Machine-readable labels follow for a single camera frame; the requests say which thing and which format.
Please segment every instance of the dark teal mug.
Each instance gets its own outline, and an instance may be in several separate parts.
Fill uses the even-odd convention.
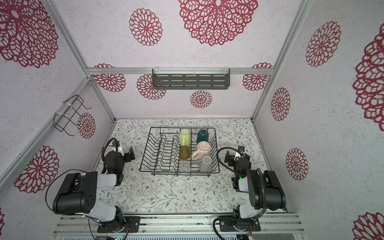
[[[208,142],[209,140],[209,134],[208,134],[208,131],[206,129],[201,129],[198,133],[197,133],[197,141],[196,143],[198,144],[199,142],[201,141],[206,141]]]

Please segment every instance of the floral tablecloth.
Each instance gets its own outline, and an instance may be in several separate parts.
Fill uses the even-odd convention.
[[[233,174],[222,166],[220,173],[210,177],[140,172],[149,130],[156,126],[215,127],[218,148],[237,149],[238,145],[243,145],[251,156],[252,169],[267,169],[249,119],[123,119],[117,121],[111,137],[119,140],[125,151],[132,146],[136,159],[126,163],[120,186],[98,189],[100,201],[119,206],[124,213],[231,212],[237,205],[249,201],[248,193],[236,192],[232,188]],[[100,160],[97,170],[101,172],[102,168]]]

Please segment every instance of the pink mug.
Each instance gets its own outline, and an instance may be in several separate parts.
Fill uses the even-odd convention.
[[[211,154],[211,150],[212,148],[209,142],[201,141],[197,144],[197,150],[192,153],[191,160],[198,163],[203,157],[209,156]]]

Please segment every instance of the gray mug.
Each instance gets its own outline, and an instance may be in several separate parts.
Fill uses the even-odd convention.
[[[210,156],[204,156],[203,159],[201,159],[199,170],[200,172],[212,171],[212,158]]]

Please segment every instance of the zip tie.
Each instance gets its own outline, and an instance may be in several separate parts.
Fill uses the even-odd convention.
[[[64,116],[68,117],[68,115],[65,115],[65,114],[63,114],[63,113],[56,113],[56,114],[61,114],[61,115],[64,115]]]

